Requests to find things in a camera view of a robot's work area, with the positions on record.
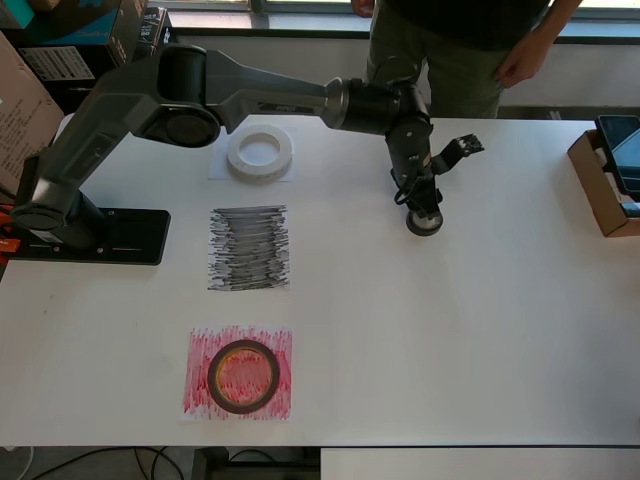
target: roll of tape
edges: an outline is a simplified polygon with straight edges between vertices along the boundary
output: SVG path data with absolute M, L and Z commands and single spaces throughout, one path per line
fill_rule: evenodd
M 278 149 L 273 162 L 264 165 L 252 165 L 240 155 L 244 145 L 252 142 L 269 142 Z M 271 125 L 253 125 L 236 133 L 229 142 L 227 161 L 231 169 L 243 178 L 259 182 L 274 181 L 280 178 L 291 165 L 293 146 L 289 136 Z
M 269 364 L 271 370 L 271 379 L 267 389 L 262 395 L 251 403 L 236 403 L 233 399 L 227 398 L 223 392 L 220 381 L 220 370 L 223 368 L 225 361 L 229 359 L 234 353 L 238 353 L 242 350 L 250 350 L 261 355 Z M 266 345 L 257 342 L 256 340 L 236 340 L 228 345 L 222 347 L 218 353 L 211 360 L 209 365 L 209 371 L 207 375 L 207 384 L 209 387 L 209 393 L 213 401 L 218 404 L 220 408 L 226 410 L 229 413 L 236 415 L 244 415 L 247 413 L 253 413 L 264 407 L 276 393 L 278 389 L 278 383 L 280 382 L 280 366 L 278 359 L 271 349 Z

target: window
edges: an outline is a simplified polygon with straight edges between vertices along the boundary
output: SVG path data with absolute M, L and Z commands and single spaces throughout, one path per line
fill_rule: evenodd
M 351 13 L 351 0 L 153 0 L 153 3 L 180 10 Z M 640 19 L 640 0 L 583 0 L 576 16 L 615 20 Z

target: person's hand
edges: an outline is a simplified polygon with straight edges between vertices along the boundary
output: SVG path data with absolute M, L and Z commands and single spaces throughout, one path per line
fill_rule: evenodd
M 498 67 L 495 80 L 499 80 L 505 88 L 511 88 L 532 78 L 542 67 L 554 40 L 555 38 L 540 31 L 529 32 Z
M 351 0 L 351 8 L 353 8 L 353 13 L 355 13 L 359 17 L 373 17 L 374 6 L 375 0 Z

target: olive pants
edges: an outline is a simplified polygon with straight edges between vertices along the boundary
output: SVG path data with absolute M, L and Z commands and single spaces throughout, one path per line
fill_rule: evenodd
M 431 116 L 495 118 L 502 85 L 493 76 L 508 53 L 456 44 L 417 27 L 379 0 L 371 22 L 367 81 L 415 83 L 427 64 Z

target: paper with red scribbles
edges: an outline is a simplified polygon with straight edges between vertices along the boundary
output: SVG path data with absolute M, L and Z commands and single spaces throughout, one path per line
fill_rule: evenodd
M 235 415 L 220 408 L 211 398 L 207 385 L 209 366 L 218 351 L 236 340 L 255 340 L 267 346 L 276 356 L 280 367 L 278 389 L 269 403 L 246 415 Z M 271 327 L 219 327 L 194 329 L 191 332 L 187 378 L 182 399 L 185 420 L 213 418 L 287 420 L 291 413 L 291 330 Z

